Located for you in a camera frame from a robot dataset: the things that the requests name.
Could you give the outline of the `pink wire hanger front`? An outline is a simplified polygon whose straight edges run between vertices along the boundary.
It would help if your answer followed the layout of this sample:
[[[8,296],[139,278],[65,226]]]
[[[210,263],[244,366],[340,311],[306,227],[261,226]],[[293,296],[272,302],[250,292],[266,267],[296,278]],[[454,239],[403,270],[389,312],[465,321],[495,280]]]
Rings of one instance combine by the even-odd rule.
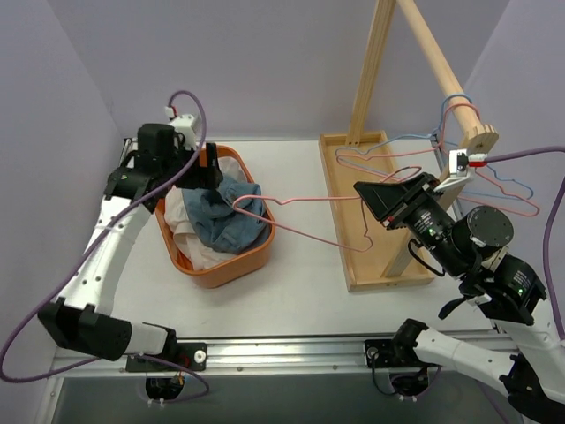
[[[358,169],[358,170],[362,170],[363,172],[367,172],[367,173],[371,173],[374,175],[384,175],[384,172],[381,170],[376,170],[375,168],[371,168],[368,166],[364,166],[361,164],[357,164],[354,163],[351,160],[348,160],[348,157],[355,157],[355,158],[360,158],[361,160],[367,162],[370,161],[376,157],[401,157],[401,156],[409,156],[409,155],[420,155],[420,154],[424,154],[424,153],[429,153],[429,152],[433,152],[437,149],[440,150],[441,154],[446,154],[447,150],[445,149],[445,144],[447,144],[447,142],[442,139],[441,140],[441,145],[438,147],[437,143],[439,141],[439,136],[441,135],[441,130],[445,128],[444,122],[448,119],[448,114],[451,110],[456,109],[457,107],[467,107],[472,109],[475,114],[477,115],[477,117],[480,117],[478,108],[475,107],[472,103],[464,103],[464,102],[459,102],[456,103],[453,106],[449,106],[448,108],[445,108],[445,105],[447,104],[448,99],[446,99],[442,106],[441,106],[441,120],[440,123],[438,124],[438,126],[431,132],[428,134],[401,134],[399,136],[393,137],[390,140],[385,140],[383,142],[379,142],[376,144],[375,147],[372,148],[368,148],[366,151],[362,151],[359,148],[354,148],[354,147],[344,147],[344,148],[338,148],[335,151],[335,159],[336,161],[342,165],[342,166],[346,166],[352,169]],[[372,151],[375,149],[379,149],[382,148],[383,146],[386,146],[387,144],[390,144],[394,141],[397,140],[428,140],[431,145],[433,146],[432,148],[428,148],[428,149],[424,149],[424,150],[417,150],[417,151],[412,151],[406,154],[372,154]],[[520,210],[516,210],[516,209],[512,209],[512,208],[502,208],[499,207],[500,210],[509,212],[511,214],[514,215],[518,215],[518,216],[523,216],[523,217],[534,217],[537,216],[540,212],[540,208],[539,206],[534,203],[533,201],[531,201],[531,198],[534,195],[534,191],[527,186],[526,184],[521,183],[520,181],[513,179],[513,178],[500,178],[496,172],[496,169],[494,167],[492,167],[491,165],[486,165],[485,166],[486,169],[489,169],[492,173],[493,173],[493,178],[488,177],[487,175],[485,175],[484,173],[481,172],[477,172],[476,175],[483,178],[485,181],[488,181],[489,183],[493,184],[494,186],[496,186],[500,191],[501,191],[501,195],[494,195],[494,194],[487,194],[487,193],[478,193],[478,192],[465,192],[463,191],[463,195],[467,194],[473,194],[473,195],[477,195],[477,196],[482,196],[482,197],[492,197],[492,198],[497,198],[497,199],[504,199],[504,200],[516,200],[516,201],[522,201],[528,205],[530,205],[531,207],[534,207],[534,211],[530,214],[522,212]],[[529,191],[529,195],[527,197],[523,197],[517,193],[509,193],[505,190],[504,186],[502,185],[504,182],[512,182],[514,184],[517,184],[525,189],[527,189]],[[468,201],[471,203],[476,203],[478,205],[487,205],[487,203],[485,203],[482,200],[477,200],[475,198],[469,198],[469,197],[464,197],[463,195],[459,195],[459,199],[460,200],[464,200],[464,201]]]

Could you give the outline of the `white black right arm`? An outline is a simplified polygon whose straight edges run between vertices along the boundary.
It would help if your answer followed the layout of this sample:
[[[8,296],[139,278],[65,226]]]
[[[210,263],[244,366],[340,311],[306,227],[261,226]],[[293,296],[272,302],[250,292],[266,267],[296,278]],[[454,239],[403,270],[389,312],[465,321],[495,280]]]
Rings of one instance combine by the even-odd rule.
[[[443,271],[459,280],[460,296],[445,304],[447,318],[463,303],[476,306],[516,345],[494,352],[407,319],[391,341],[405,366],[449,367],[497,390],[524,417],[537,423],[564,421],[564,343],[546,287],[536,271],[508,252],[514,236],[499,209],[478,206],[456,221],[439,203],[438,180],[423,173],[403,183],[358,181],[354,189],[388,231],[407,229]]]

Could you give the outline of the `white ruffled skirt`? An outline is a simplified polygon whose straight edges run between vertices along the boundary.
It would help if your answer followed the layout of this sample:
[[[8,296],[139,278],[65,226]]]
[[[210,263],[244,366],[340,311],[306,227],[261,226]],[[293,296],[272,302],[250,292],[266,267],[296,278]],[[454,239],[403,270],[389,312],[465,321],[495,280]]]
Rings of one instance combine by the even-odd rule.
[[[247,181],[243,169],[235,159],[224,157],[219,160],[219,164],[223,177],[229,176],[238,182]],[[165,197],[164,220],[172,232],[176,248],[190,260],[192,268],[196,271],[211,269],[235,258],[235,254],[216,252],[200,241],[188,219],[182,196],[183,190],[173,186]]]

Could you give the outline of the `blue wire hanger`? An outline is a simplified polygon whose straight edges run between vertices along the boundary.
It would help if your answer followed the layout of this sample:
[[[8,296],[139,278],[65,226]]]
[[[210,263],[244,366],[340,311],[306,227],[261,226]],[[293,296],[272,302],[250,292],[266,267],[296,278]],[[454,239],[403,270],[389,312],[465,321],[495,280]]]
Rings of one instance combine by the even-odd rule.
[[[480,117],[478,108],[473,104],[472,99],[465,93],[456,93],[446,97],[441,104],[441,119],[437,127],[429,134],[402,134],[396,136],[391,140],[384,141],[377,144],[375,147],[368,148],[366,151],[362,151],[359,148],[338,148],[335,152],[336,162],[342,166],[361,170],[365,173],[370,173],[373,175],[384,176],[385,173],[382,170],[366,166],[361,163],[370,162],[377,158],[397,158],[397,157],[410,157],[410,156],[420,156],[427,155],[431,153],[440,154],[440,162],[444,164],[446,159],[445,156],[448,154],[446,145],[454,146],[454,143],[449,143],[445,141],[445,126],[448,121],[448,115],[452,113],[453,110],[458,107],[466,107],[475,112],[477,117]],[[431,147],[427,149],[413,150],[406,153],[398,154],[383,154],[377,153],[377,150],[384,148],[385,146],[394,143],[398,140],[427,140]],[[462,194],[458,195],[458,198],[463,201],[468,201],[476,204],[485,204],[483,198],[493,198],[493,199],[503,199],[505,201],[514,200],[522,201],[533,207],[535,204],[532,199],[534,196],[534,191],[531,187],[513,178],[501,178],[496,169],[490,165],[486,166],[492,173],[492,177],[488,177],[486,174],[478,173],[478,176],[483,178],[488,183],[496,186],[501,194],[490,194],[476,191],[463,190]]]

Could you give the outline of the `pink wire hanger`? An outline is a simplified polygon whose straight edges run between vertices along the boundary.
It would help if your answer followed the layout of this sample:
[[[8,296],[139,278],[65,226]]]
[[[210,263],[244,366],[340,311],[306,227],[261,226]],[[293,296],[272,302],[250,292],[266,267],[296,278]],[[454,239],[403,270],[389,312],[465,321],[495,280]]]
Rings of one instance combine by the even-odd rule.
[[[376,144],[375,147],[372,148],[368,148],[366,151],[362,151],[359,148],[354,148],[354,147],[344,147],[344,148],[338,148],[335,151],[335,159],[336,161],[342,165],[342,166],[346,166],[352,169],[358,169],[358,170],[362,170],[363,172],[367,172],[367,173],[371,173],[374,175],[384,175],[384,172],[381,170],[376,170],[375,168],[371,168],[368,166],[364,166],[361,164],[357,164],[354,163],[351,160],[348,160],[348,157],[355,157],[355,158],[360,158],[361,160],[367,162],[370,161],[376,157],[401,157],[401,156],[409,156],[409,155],[420,155],[420,154],[424,154],[424,153],[429,153],[429,152],[433,152],[437,149],[440,150],[441,154],[446,154],[447,150],[445,149],[445,144],[447,144],[447,142],[442,139],[441,140],[441,145],[438,147],[437,143],[439,141],[439,136],[441,135],[441,130],[445,128],[444,122],[448,119],[448,114],[451,110],[456,109],[457,107],[467,107],[472,109],[475,114],[477,115],[477,117],[480,117],[478,108],[475,107],[472,103],[464,103],[464,102],[459,102],[456,103],[453,106],[449,106],[448,108],[445,108],[445,105],[447,104],[448,99],[446,99],[442,106],[441,106],[441,120],[440,123],[438,124],[438,126],[431,132],[428,134],[401,134],[399,136],[393,137],[390,140],[385,140],[383,142],[379,142]],[[424,150],[417,150],[417,151],[412,151],[406,154],[372,154],[372,151],[375,149],[379,149],[382,148],[383,146],[386,146],[387,144],[390,144],[394,141],[397,140],[428,140],[431,145],[433,146],[432,148],[428,148],[428,149],[424,149]],[[523,216],[523,217],[534,217],[537,216],[540,212],[540,208],[539,206],[534,203],[533,201],[531,201],[531,198],[534,195],[534,191],[527,186],[526,184],[521,183],[520,181],[513,179],[513,178],[500,178],[496,172],[496,169],[494,167],[492,167],[491,165],[486,165],[485,166],[486,169],[489,169],[492,173],[493,173],[493,178],[488,177],[487,175],[485,175],[484,173],[481,172],[477,172],[476,175],[483,178],[485,181],[488,181],[489,183],[493,184],[494,186],[496,186],[500,191],[501,191],[501,195],[494,195],[494,194],[487,194],[487,193],[478,193],[478,192],[465,192],[463,191],[463,195],[467,194],[473,194],[473,195],[477,195],[477,196],[482,196],[482,197],[492,197],[492,198],[497,198],[497,199],[504,199],[504,200],[516,200],[516,201],[522,201],[528,205],[530,205],[531,207],[534,207],[534,211],[530,214],[522,212],[520,210],[516,210],[516,209],[512,209],[512,208],[502,208],[499,207],[500,210],[509,212],[511,214],[514,215],[518,215],[518,216]],[[529,195],[527,197],[523,197],[517,193],[509,193],[505,190],[504,186],[502,185],[504,182],[512,182],[514,184],[517,184],[525,189],[527,189],[529,191]],[[464,201],[468,201],[471,203],[476,203],[478,205],[487,205],[487,203],[485,203],[482,200],[477,200],[475,198],[469,198],[469,197],[464,197],[463,195],[459,195],[459,199],[460,200],[464,200]]]
[[[318,218],[315,216],[315,212],[321,212],[321,207],[313,207],[313,209],[308,209],[304,214],[293,214],[288,221],[284,218],[281,222],[276,221],[274,218],[268,218],[267,212],[263,214],[254,213],[250,210],[247,210],[241,206],[242,202],[246,201],[260,201],[261,204],[266,207],[266,203],[271,201],[275,203],[279,207],[285,207],[293,203],[313,203],[313,202],[328,202],[331,206],[334,206],[337,202],[343,201],[354,201],[358,204],[358,211],[361,214],[361,223],[362,223],[362,230],[364,231],[362,234],[362,238],[367,240],[367,244],[364,246],[349,246],[345,245],[343,242],[339,242],[337,239],[328,239],[328,238],[321,238],[315,234],[305,232],[305,229],[317,229],[321,227],[323,223],[329,223],[329,220],[325,218],[327,215],[326,213],[322,213],[322,218]],[[330,197],[298,197],[298,198],[289,198],[287,200],[281,201],[276,199],[275,197],[269,197],[265,195],[258,195],[258,194],[246,194],[237,197],[231,204],[232,209],[245,216],[249,216],[257,221],[261,221],[265,224],[270,225],[271,227],[280,228],[285,231],[289,231],[295,233],[299,236],[306,237],[309,239],[313,239],[320,243],[324,243],[331,246],[336,246],[345,250],[350,250],[353,252],[363,253],[370,250],[373,247],[373,239],[369,235],[369,228],[366,220],[366,213],[365,213],[365,203],[360,199],[358,195],[354,196],[330,196]]]

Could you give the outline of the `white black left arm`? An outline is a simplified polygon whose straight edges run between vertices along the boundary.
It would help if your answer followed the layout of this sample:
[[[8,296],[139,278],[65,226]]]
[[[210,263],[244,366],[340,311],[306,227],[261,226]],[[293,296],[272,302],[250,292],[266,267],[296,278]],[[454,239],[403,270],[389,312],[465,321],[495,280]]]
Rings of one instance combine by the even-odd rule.
[[[136,148],[113,170],[103,192],[86,259],[37,317],[60,348],[105,360],[146,355],[158,370],[177,363],[173,329],[113,317],[117,285],[140,231],[172,186],[215,189],[222,180],[215,145],[203,147],[195,118],[143,124]]]

